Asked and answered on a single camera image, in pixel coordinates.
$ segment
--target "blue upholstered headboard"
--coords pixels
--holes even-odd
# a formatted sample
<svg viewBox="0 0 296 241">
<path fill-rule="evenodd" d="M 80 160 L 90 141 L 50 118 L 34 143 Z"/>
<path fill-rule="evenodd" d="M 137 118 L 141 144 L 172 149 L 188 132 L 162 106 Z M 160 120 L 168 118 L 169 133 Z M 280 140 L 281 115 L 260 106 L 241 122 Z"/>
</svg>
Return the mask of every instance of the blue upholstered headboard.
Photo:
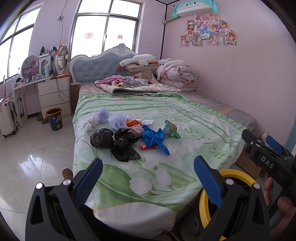
<svg viewBox="0 0 296 241">
<path fill-rule="evenodd" d="M 125 68 L 117 69 L 117 65 L 124 59 L 137 55 L 125 45 L 108 49 L 99 56 L 89 58 L 86 55 L 77 55 L 70 61 L 70 73 L 73 83 L 84 81 L 103 80 L 114 74 L 129 75 Z"/>
</svg>

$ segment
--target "plush toy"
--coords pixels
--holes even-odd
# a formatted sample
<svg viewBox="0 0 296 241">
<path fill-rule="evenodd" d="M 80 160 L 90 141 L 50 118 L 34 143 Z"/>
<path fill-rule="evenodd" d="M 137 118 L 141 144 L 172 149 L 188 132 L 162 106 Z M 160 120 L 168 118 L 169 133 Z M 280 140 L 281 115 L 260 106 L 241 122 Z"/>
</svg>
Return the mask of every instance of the plush toy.
<svg viewBox="0 0 296 241">
<path fill-rule="evenodd" d="M 122 60 L 117 68 L 125 67 L 128 64 L 138 64 L 140 66 L 147 66 L 150 62 L 156 61 L 156 57 L 151 55 L 151 54 L 141 54 L 141 55 L 136 55 L 133 58 L 128 58 Z"/>
<path fill-rule="evenodd" d="M 159 65 L 165 65 L 167 62 L 173 61 L 171 58 L 157 60 Z"/>
</svg>

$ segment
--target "white suitcase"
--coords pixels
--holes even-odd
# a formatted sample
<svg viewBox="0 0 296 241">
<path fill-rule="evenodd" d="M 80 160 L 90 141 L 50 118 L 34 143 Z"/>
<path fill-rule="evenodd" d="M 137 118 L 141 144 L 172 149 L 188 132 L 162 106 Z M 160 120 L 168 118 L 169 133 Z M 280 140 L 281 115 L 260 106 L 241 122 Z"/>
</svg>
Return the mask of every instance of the white suitcase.
<svg viewBox="0 0 296 241">
<path fill-rule="evenodd" d="M 17 130 L 15 115 L 12 111 L 11 100 L 8 100 L 5 104 L 0 106 L 0 130 L 4 138 L 8 134 L 14 134 Z"/>
</svg>

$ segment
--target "round mirror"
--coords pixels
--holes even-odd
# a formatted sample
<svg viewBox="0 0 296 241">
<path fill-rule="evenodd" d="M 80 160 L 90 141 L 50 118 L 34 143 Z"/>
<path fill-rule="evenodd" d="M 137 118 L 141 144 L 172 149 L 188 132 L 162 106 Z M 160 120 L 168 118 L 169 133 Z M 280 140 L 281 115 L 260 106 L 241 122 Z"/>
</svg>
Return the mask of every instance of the round mirror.
<svg viewBox="0 0 296 241">
<path fill-rule="evenodd" d="M 22 63 L 21 75 L 24 79 L 29 78 L 29 72 L 34 76 L 38 72 L 37 68 L 38 58 L 35 55 L 28 56 Z"/>
</svg>

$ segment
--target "brown shoe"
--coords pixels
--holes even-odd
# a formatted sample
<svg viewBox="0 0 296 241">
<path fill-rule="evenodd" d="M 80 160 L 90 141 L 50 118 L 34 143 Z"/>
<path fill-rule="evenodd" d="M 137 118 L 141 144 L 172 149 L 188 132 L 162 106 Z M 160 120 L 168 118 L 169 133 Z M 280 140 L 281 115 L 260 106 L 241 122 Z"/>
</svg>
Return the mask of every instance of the brown shoe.
<svg viewBox="0 0 296 241">
<path fill-rule="evenodd" d="M 43 120 L 42 112 L 39 112 L 39 115 L 37 116 L 37 121 L 42 121 L 42 120 Z"/>
<path fill-rule="evenodd" d="M 74 177 L 73 172 L 69 168 L 65 168 L 62 174 L 63 174 L 64 180 L 66 179 L 72 180 Z"/>
<path fill-rule="evenodd" d="M 42 124 L 47 124 L 49 122 L 48 117 L 42 120 Z"/>
</svg>

